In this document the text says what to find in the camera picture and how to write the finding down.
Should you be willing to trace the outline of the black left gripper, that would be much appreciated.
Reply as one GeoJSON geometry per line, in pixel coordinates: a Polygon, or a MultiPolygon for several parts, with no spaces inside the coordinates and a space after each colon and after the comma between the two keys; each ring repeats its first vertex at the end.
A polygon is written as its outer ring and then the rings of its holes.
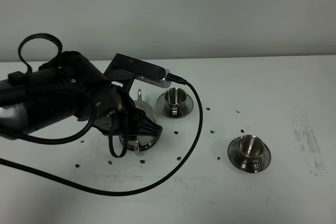
{"type": "Polygon", "coordinates": [[[122,135],[132,127],[133,136],[161,136],[163,129],[156,124],[153,111],[136,108],[120,86],[111,82],[79,82],[75,89],[79,90],[75,92],[78,97],[75,117],[88,122],[75,136],[85,135],[92,127],[104,135],[122,135]]]}

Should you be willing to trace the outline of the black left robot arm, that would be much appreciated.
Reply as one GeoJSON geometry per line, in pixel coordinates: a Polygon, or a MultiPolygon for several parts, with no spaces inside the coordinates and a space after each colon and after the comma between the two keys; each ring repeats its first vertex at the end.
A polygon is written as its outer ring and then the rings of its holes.
{"type": "Polygon", "coordinates": [[[13,72],[1,82],[1,136],[57,145],[81,138],[91,128],[107,136],[159,137],[162,127],[135,106],[128,88],[114,85],[87,58],[66,51],[25,77],[13,72]],[[59,139],[33,133],[75,116],[86,126],[59,139]]]}

